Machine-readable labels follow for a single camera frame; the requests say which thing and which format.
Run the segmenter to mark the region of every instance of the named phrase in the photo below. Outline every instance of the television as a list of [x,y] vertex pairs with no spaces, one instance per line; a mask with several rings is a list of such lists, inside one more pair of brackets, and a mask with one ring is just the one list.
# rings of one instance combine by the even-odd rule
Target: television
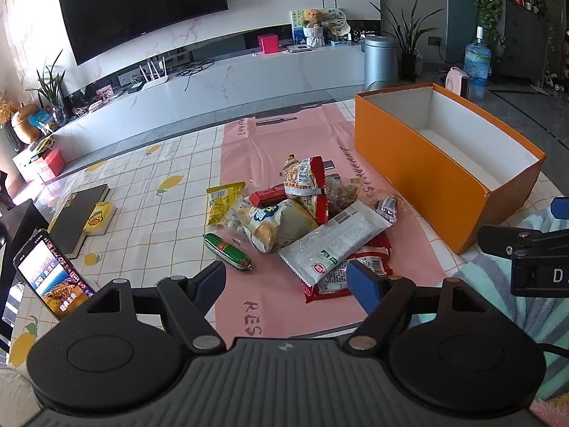
[[77,64],[125,41],[227,8],[227,0],[59,0]]

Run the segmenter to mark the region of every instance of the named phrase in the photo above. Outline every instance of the bottle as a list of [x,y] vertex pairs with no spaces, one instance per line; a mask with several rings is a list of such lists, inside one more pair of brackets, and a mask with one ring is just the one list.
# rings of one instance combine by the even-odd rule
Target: bottle
[[470,93],[468,94],[468,99],[484,98],[484,92],[488,84],[491,52],[486,46],[483,36],[484,28],[477,27],[476,41],[466,47],[464,71],[470,77]]

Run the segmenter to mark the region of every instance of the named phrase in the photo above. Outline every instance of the pink table mat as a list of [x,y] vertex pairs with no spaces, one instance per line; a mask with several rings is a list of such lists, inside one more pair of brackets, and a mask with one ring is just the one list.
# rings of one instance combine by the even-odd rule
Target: pink table mat
[[[225,126],[221,151],[220,184],[252,180],[261,189],[282,183],[279,173],[289,154],[298,159],[321,155],[331,160],[346,178],[365,178],[363,191],[378,189],[397,194],[354,149],[354,125],[334,104],[271,118],[245,118]],[[382,136],[378,130],[377,146]],[[390,266],[395,274],[417,285],[434,286],[444,279],[429,240],[408,206],[400,207],[398,222],[388,230],[393,246]],[[221,237],[235,239],[229,230]],[[285,338],[357,324],[366,313],[354,297],[305,303],[301,280],[278,254],[261,254],[250,243],[241,249],[251,256],[254,270],[241,272],[228,266],[227,285],[216,302],[216,329],[227,344],[236,336]]]

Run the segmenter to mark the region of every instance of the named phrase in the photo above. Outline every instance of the trash can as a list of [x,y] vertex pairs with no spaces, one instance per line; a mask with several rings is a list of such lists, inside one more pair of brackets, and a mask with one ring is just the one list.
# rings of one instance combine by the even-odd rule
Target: trash can
[[360,45],[365,53],[365,90],[397,85],[397,40],[391,36],[369,35],[360,41]]

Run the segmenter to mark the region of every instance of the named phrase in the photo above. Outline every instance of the orange shoe box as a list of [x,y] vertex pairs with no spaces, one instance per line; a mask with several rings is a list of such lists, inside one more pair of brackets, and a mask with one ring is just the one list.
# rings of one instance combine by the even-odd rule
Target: orange shoe box
[[546,157],[435,84],[356,95],[355,147],[457,254],[523,205]]

